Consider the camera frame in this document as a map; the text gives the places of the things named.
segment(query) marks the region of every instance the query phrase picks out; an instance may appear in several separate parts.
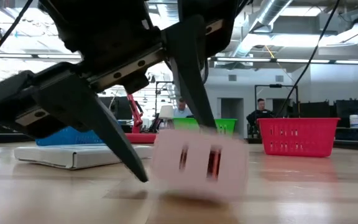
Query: pink block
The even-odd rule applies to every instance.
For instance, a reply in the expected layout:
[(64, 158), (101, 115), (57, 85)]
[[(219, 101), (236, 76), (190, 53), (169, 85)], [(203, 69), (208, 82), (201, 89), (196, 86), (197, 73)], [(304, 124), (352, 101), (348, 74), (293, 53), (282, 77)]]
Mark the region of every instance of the pink block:
[(248, 154), (248, 145), (238, 139), (166, 129), (154, 142), (151, 168), (175, 190), (232, 199), (246, 192)]

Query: black shirt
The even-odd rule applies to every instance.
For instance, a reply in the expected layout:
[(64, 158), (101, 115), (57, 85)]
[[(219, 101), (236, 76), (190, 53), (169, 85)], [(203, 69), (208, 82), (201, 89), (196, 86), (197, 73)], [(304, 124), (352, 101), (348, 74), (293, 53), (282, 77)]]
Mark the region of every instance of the black shirt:
[(248, 123), (250, 125), (255, 125), (255, 119), (259, 118), (274, 118), (273, 112), (270, 110), (255, 110), (247, 116)]

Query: person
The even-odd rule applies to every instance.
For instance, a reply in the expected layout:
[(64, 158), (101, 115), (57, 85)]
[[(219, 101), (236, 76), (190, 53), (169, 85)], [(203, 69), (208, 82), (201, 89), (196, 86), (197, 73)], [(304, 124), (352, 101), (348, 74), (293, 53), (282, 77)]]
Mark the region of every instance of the person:
[(247, 121), (249, 125), (255, 126), (255, 122), (259, 118), (273, 118), (274, 114), (270, 110), (266, 110), (265, 108), (265, 100), (259, 98), (258, 99), (258, 109), (252, 112), (247, 116)]
[(190, 111), (188, 107), (186, 107), (186, 102), (183, 98), (179, 99), (178, 107), (173, 110), (174, 118), (187, 118), (192, 116), (193, 113)]

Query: green basket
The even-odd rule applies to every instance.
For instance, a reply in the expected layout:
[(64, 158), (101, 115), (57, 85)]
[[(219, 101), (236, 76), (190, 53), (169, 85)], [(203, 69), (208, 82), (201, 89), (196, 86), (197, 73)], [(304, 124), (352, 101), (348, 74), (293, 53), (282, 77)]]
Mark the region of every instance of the green basket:
[[(233, 134), (236, 121), (237, 119), (215, 119), (218, 133)], [(174, 118), (173, 126), (175, 129), (187, 130), (198, 130), (200, 128), (194, 118)]]

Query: doorway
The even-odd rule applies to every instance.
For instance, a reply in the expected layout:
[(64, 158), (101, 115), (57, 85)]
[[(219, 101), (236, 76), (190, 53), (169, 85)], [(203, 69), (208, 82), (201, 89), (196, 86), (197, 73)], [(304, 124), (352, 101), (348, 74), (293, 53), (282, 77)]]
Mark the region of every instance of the doorway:
[(237, 119), (234, 132), (244, 138), (244, 99), (221, 98), (221, 118)]

